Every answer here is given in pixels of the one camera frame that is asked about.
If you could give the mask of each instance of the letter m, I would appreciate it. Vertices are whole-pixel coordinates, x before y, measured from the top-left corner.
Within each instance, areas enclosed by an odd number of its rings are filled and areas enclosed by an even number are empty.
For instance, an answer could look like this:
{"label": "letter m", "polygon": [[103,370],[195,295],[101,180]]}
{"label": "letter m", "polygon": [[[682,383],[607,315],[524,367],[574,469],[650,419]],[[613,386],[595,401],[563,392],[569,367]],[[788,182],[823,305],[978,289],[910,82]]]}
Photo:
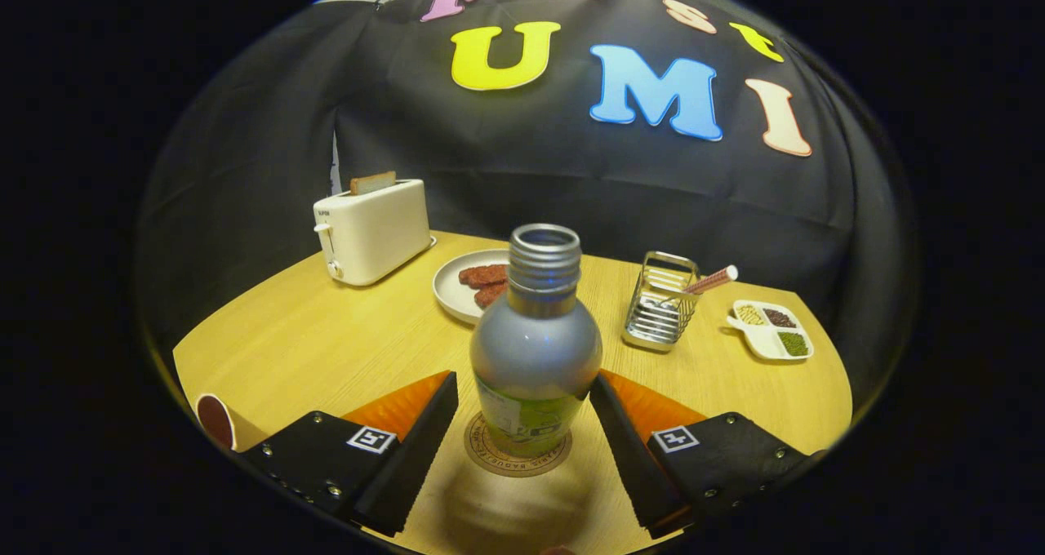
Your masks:
{"label": "letter m", "polygon": [[656,126],[678,101],[678,114],[671,128],[682,135],[718,141],[722,130],[715,123],[712,78],[709,65],[679,57],[672,62],[663,77],[657,77],[646,61],[629,47],[595,45],[590,49],[602,60],[602,98],[591,107],[591,117],[601,122],[630,124],[635,112],[628,108],[627,91],[643,111],[646,122]]}

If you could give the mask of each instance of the metal basket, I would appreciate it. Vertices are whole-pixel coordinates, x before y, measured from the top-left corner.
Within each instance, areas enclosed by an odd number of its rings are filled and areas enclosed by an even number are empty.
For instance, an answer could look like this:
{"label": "metal basket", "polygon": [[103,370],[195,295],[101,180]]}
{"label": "metal basket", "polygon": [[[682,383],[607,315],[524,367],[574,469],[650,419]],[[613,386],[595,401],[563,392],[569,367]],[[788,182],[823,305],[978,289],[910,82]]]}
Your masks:
{"label": "metal basket", "polygon": [[697,277],[693,260],[660,251],[647,252],[624,321],[624,340],[656,351],[671,350],[690,324],[700,298],[699,294],[682,292]]}

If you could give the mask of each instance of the letter u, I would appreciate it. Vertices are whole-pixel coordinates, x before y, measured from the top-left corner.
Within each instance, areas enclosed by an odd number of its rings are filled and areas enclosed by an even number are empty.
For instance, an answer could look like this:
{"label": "letter u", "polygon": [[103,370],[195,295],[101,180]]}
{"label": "letter u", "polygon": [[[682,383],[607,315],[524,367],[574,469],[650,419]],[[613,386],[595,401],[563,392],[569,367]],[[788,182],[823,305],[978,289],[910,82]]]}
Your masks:
{"label": "letter u", "polygon": [[522,33],[522,56],[510,68],[491,68],[487,62],[490,42],[501,34],[501,27],[480,27],[459,31],[450,38],[457,45],[450,75],[454,82],[468,90],[507,90],[529,84],[548,68],[552,33],[559,23],[519,23],[515,31]]}

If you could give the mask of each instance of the green beans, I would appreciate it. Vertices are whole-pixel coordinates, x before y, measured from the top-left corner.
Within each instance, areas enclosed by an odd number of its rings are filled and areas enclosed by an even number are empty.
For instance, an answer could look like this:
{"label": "green beans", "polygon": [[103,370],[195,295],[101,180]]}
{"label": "green beans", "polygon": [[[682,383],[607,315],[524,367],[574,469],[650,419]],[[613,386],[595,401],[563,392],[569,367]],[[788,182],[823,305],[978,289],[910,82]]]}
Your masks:
{"label": "green beans", "polygon": [[781,338],[784,348],[787,349],[787,352],[792,357],[809,353],[809,347],[806,346],[806,338],[798,334],[798,332],[776,332],[776,334]]}

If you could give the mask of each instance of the yellow letter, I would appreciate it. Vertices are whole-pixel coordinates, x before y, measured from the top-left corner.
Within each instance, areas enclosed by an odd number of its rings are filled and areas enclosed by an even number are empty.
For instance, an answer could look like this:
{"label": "yellow letter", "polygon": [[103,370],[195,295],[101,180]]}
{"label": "yellow letter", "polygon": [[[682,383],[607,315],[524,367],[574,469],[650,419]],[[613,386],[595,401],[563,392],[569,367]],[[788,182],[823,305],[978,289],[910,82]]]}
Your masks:
{"label": "yellow letter", "polygon": [[744,41],[746,41],[751,48],[758,50],[759,53],[762,53],[774,62],[784,63],[783,56],[774,53],[772,49],[769,49],[769,46],[772,45],[773,42],[759,34],[759,31],[746,26],[746,24],[729,23],[729,26],[739,30],[740,34],[744,36]]}
{"label": "yellow letter", "polygon": [[707,34],[717,32],[715,24],[709,22],[707,16],[691,5],[682,4],[677,0],[664,0],[664,5],[667,5],[668,14],[671,15],[672,19],[679,23],[705,31]]}
{"label": "yellow letter", "polygon": [[501,27],[480,27],[459,31],[450,38],[457,49],[450,75],[454,82],[468,90],[507,90],[529,84],[540,77],[548,67],[553,31],[559,23],[519,23],[515,31],[522,33],[522,57],[510,68],[493,69],[487,63],[490,41],[501,34]]}
{"label": "yellow letter", "polygon": [[769,131],[762,135],[762,140],[776,151],[784,151],[785,154],[798,157],[812,155],[813,147],[802,138],[798,121],[794,119],[794,111],[788,101],[791,98],[791,91],[763,79],[745,79],[744,84],[759,95],[762,110],[766,113]]}

